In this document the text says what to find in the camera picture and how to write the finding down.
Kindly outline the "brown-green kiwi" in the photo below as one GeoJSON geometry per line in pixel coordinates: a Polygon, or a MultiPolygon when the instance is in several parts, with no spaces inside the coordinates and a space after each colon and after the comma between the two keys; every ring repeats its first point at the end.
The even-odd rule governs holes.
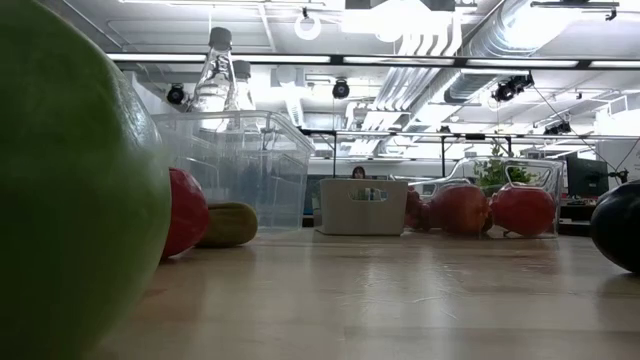
{"type": "Polygon", "coordinates": [[[256,212],[248,204],[210,204],[208,212],[209,224],[197,247],[237,247],[253,240],[258,232],[256,212]]]}

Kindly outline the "clear plastic water bottle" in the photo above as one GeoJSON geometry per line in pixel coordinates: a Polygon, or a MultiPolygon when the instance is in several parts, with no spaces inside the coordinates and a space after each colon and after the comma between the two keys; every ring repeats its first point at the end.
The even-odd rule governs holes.
{"type": "Polygon", "coordinates": [[[234,152],[244,147],[246,137],[251,138],[253,134],[259,132],[256,118],[246,117],[247,111],[256,109],[251,96],[250,78],[250,63],[243,60],[234,60],[233,81],[225,105],[225,109],[228,111],[241,112],[241,115],[234,115],[227,124],[227,143],[228,147],[234,152]]]}
{"type": "Polygon", "coordinates": [[[231,54],[231,32],[214,27],[209,35],[209,52],[195,85],[188,112],[237,111],[237,90],[231,54]]]}

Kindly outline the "bright red fruit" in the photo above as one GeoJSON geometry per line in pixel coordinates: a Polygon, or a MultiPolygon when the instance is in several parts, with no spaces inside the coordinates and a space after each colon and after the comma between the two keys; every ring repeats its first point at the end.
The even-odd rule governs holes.
{"type": "Polygon", "coordinates": [[[171,221],[161,258],[194,247],[209,224],[206,198],[197,180],[187,171],[171,167],[171,221]]]}

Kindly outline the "green apple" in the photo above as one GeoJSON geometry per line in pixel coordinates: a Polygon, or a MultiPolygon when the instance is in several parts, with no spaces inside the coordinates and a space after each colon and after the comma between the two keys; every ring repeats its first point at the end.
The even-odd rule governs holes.
{"type": "Polygon", "coordinates": [[[171,212],[121,70],[38,0],[0,0],[0,360],[79,360],[150,281],[171,212]]]}

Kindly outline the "black round fruit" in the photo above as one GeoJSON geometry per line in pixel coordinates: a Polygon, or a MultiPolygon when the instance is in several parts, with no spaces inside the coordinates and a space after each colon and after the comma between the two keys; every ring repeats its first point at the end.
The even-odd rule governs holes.
{"type": "Polygon", "coordinates": [[[590,235],[608,260],[640,274],[640,180],[599,197],[590,220],[590,235]]]}

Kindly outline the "large clear plastic bin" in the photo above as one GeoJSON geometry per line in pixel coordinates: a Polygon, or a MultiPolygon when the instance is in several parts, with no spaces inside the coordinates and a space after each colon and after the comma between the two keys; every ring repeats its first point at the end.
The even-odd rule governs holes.
{"type": "Polygon", "coordinates": [[[208,202],[251,206],[259,233],[301,227],[314,146],[287,117],[244,110],[152,119],[171,165],[191,173],[208,202]]]}

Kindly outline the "small grey plastic bin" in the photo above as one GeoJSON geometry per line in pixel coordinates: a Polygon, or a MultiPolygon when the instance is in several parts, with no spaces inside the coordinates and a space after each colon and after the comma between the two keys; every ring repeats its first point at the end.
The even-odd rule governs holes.
{"type": "Polygon", "coordinates": [[[339,236],[399,236],[407,192],[406,181],[323,179],[318,230],[339,236]]]}

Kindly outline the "overhead light bar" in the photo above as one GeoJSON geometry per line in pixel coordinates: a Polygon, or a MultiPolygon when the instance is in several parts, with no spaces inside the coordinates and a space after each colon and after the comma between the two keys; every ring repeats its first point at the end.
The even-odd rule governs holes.
{"type": "Polygon", "coordinates": [[[313,65],[456,69],[522,69],[575,71],[640,71],[640,59],[478,58],[399,55],[313,55],[244,53],[235,60],[256,65],[313,65]]]}

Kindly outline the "round white ceiling lamp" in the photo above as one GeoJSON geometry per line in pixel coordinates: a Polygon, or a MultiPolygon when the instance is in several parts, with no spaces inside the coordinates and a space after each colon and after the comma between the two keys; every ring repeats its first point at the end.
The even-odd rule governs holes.
{"type": "Polygon", "coordinates": [[[307,7],[303,7],[300,16],[294,22],[296,36],[305,41],[312,41],[320,35],[321,30],[322,23],[320,18],[307,7]]]}

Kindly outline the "small green potted plant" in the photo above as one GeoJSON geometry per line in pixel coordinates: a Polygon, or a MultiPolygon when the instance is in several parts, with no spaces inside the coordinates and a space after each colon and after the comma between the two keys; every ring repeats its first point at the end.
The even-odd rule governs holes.
{"type": "Polygon", "coordinates": [[[507,182],[528,184],[533,175],[525,168],[507,167],[501,160],[503,157],[502,146],[495,144],[488,160],[482,160],[474,164],[475,183],[481,187],[505,185],[507,182]]]}

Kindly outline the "clear plastic fruit tray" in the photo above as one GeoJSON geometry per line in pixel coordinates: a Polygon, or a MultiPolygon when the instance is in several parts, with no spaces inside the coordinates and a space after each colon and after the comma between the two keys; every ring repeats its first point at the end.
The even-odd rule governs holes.
{"type": "Polygon", "coordinates": [[[448,175],[442,178],[414,178],[409,181],[409,186],[415,188],[415,190],[419,193],[421,200],[425,203],[428,203],[429,207],[431,198],[439,189],[443,187],[458,184],[471,184],[479,187],[484,192],[489,204],[489,214],[482,232],[479,235],[454,235],[447,233],[439,228],[433,228],[432,226],[428,231],[422,232],[437,231],[451,236],[492,239],[536,239],[556,236],[558,231],[564,166],[558,161],[531,160],[512,157],[501,158],[501,160],[507,165],[507,167],[525,168],[529,173],[533,175],[533,179],[528,184],[507,182],[505,185],[511,184],[514,187],[532,187],[542,189],[551,195],[556,204],[556,216],[551,229],[535,237],[525,237],[516,234],[515,232],[510,232],[503,227],[494,224],[490,208],[490,201],[493,194],[498,192],[505,185],[481,187],[475,183],[476,176],[474,175],[473,171],[474,164],[482,160],[488,160],[489,158],[490,157],[463,158],[454,165],[452,171],[448,175]]]}

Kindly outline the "black computer monitor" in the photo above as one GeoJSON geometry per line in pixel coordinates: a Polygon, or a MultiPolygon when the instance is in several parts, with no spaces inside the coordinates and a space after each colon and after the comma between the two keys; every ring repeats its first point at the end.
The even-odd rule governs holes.
{"type": "Polygon", "coordinates": [[[568,157],[567,181],[568,194],[581,198],[598,197],[610,190],[609,179],[626,183],[628,170],[610,171],[604,161],[568,157]]]}

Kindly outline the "silver spiral ventilation duct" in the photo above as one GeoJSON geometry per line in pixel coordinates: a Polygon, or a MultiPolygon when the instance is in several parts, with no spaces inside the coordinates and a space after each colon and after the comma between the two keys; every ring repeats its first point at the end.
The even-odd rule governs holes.
{"type": "MultiPolygon", "coordinates": [[[[567,9],[532,7],[541,0],[505,0],[463,47],[466,57],[529,57],[556,38],[572,21],[567,9]]],[[[494,82],[499,75],[450,72],[444,90],[446,103],[464,103],[494,82]]]]}

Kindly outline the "black ceiling track rail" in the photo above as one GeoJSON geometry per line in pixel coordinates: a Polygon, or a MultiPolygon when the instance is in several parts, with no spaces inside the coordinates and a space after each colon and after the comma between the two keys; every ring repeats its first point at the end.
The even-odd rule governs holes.
{"type": "Polygon", "coordinates": [[[617,17],[619,1],[597,1],[597,0],[532,0],[532,8],[549,9],[583,9],[583,10],[608,10],[606,21],[612,21],[617,17]]]}

